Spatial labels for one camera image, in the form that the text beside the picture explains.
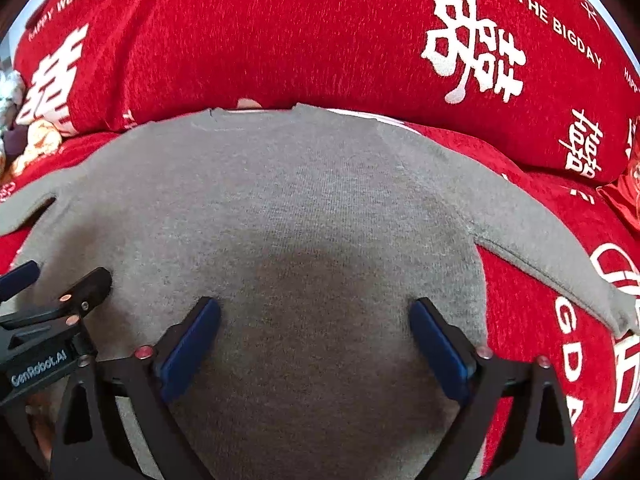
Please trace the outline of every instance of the gripper logo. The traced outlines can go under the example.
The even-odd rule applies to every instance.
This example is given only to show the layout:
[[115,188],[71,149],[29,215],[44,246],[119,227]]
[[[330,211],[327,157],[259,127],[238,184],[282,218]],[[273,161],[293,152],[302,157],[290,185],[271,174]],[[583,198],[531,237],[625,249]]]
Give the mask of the gripper logo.
[[66,361],[67,355],[64,350],[58,352],[58,354],[53,357],[49,356],[49,358],[44,361],[37,362],[33,366],[28,367],[21,374],[17,374],[11,377],[11,384],[16,388],[18,386],[22,386],[24,383],[31,381],[33,378],[36,378],[41,373],[50,370],[51,368],[55,368],[60,363]]

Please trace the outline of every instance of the gray sweater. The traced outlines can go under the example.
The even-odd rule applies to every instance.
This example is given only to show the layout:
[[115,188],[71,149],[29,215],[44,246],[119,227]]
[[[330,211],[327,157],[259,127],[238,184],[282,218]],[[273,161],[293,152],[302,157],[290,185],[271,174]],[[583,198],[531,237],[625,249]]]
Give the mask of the gray sweater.
[[113,292],[87,324],[113,358],[219,298],[214,351],[172,412],[221,479],[413,479],[456,404],[412,341],[408,305],[428,296],[485,343],[476,244],[614,334],[638,329],[634,298],[544,206],[375,120],[299,105],[146,124],[0,205],[0,233],[51,198],[17,259],[42,276],[9,307],[105,266]]

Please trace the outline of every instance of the metal bolt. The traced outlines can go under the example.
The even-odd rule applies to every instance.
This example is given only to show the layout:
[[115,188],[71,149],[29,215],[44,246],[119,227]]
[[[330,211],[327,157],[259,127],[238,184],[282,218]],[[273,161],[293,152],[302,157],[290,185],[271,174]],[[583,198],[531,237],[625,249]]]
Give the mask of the metal bolt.
[[75,325],[78,321],[80,321],[80,316],[78,316],[78,314],[73,314],[72,316],[69,316],[66,318],[66,325],[67,326],[73,326]]
[[136,359],[149,359],[154,354],[154,348],[149,345],[144,345],[138,348],[133,355],[135,355]]
[[94,360],[94,356],[92,355],[81,355],[78,358],[78,366],[84,368],[89,365]]
[[477,347],[476,353],[478,354],[478,357],[481,357],[482,359],[491,359],[494,356],[494,351],[488,346]]
[[541,368],[551,368],[551,361],[546,355],[539,355],[536,358],[536,362]]

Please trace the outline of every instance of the red bedding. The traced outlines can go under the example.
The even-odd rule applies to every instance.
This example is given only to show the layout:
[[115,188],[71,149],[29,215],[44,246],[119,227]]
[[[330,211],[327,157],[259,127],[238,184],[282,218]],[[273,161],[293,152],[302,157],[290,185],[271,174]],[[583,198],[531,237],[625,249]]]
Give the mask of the red bedding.
[[[594,188],[628,163],[639,111],[632,64],[584,0],[47,0],[42,9],[15,59],[31,83],[21,123],[44,117],[68,136],[123,131],[251,98],[448,128],[410,125],[543,203],[603,278],[640,297],[636,233]],[[111,136],[65,141],[0,189],[0,201]],[[0,272],[27,233],[0,241]],[[551,358],[582,473],[638,393],[640,338],[614,341],[579,307],[479,251],[489,345],[507,358]]]

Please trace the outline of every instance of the blue rubber pad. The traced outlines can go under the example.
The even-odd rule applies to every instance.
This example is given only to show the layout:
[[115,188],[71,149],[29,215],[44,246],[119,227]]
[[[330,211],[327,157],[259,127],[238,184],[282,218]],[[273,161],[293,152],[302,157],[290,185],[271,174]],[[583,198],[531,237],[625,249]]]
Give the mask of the blue rubber pad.
[[468,370],[422,303],[416,301],[409,311],[409,324],[422,354],[427,358],[445,395],[466,404],[470,397]]
[[40,277],[40,267],[33,260],[0,276],[0,303],[33,285]]
[[189,387],[213,343],[220,317],[219,304],[209,300],[164,362],[158,374],[162,381],[161,396],[164,402],[172,402]]

